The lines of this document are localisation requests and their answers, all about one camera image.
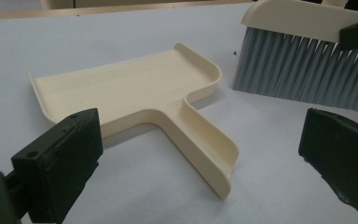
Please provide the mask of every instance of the hand brush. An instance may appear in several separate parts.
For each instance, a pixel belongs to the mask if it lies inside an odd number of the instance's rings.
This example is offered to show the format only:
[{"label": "hand brush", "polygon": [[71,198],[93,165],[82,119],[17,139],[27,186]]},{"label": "hand brush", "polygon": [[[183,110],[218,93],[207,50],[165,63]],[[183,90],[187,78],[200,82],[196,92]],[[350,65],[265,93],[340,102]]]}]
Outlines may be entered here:
[{"label": "hand brush", "polygon": [[[247,30],[234,90],[358,110],[358,43],[347,47],[358,41],[348,39],[358,36],[358,11],[261,0],[242,23]],[[340,35],[344,28],[350,32]]]}]

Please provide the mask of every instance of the white tabletop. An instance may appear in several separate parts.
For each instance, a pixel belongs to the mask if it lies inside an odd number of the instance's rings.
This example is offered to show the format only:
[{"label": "white tabletop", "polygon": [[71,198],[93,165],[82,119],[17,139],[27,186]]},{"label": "white tabletop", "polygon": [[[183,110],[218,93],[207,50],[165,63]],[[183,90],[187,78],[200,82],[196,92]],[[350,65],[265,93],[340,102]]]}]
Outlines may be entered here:
[{"label": "white tabletop", "polygon": [[[100,166],[64,223],[358,224],[298,156],[306,111],[358,122],[358,112],[233,91],[251,4],[181,7],[0,21],[0,171],[51,127],[26,76],[46,77],[172,49],[181,42],[223,71],[216,93],[193,104],[240,149],[221,201],[162,130],[141,125],[103,140]],[[28,217],[23,223],[31,223]]]}]

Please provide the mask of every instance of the cream plastic dustpan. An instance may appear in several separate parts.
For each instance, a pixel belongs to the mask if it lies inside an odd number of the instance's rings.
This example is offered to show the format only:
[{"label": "cream plastic dustpan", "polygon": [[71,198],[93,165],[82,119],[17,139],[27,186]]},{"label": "cream plastic dustpan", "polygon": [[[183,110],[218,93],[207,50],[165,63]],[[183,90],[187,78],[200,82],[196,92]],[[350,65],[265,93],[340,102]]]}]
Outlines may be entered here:
[{"label": "cream plastic dustpan", "polygon": [[33,78],[45,116],[54,123],[97,107],[103,137],[139,124],[159,126],[216,193],[226,198],[239,151],[190,104],[212,94],[221,71],[182,44],[143,58]]}]

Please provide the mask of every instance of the dustpan handle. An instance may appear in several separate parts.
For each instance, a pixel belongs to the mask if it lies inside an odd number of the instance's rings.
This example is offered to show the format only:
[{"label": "dustpan handle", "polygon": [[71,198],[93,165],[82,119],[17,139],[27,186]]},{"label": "dustpan handle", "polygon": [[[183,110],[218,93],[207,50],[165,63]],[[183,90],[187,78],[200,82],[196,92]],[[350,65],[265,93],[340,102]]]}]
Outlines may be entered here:
[{"label": "dustpan handle", "polygon": [[212,125],[187,101],[180,109],[164,112],[156,124],[179,147],[216,193],[226,198],[230,177],[239,152],[225,134]]}]

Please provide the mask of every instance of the gray bristle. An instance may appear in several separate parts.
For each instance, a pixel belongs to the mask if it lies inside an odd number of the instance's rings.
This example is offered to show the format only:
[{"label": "gray bristle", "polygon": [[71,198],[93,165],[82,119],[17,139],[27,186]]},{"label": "gray bristle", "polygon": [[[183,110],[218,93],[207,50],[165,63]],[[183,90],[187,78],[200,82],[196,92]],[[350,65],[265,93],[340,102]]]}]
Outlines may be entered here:
[{"label": "gray bristle", "polygon": [[234,90],[358,110],[358,49],[248,28]]}]

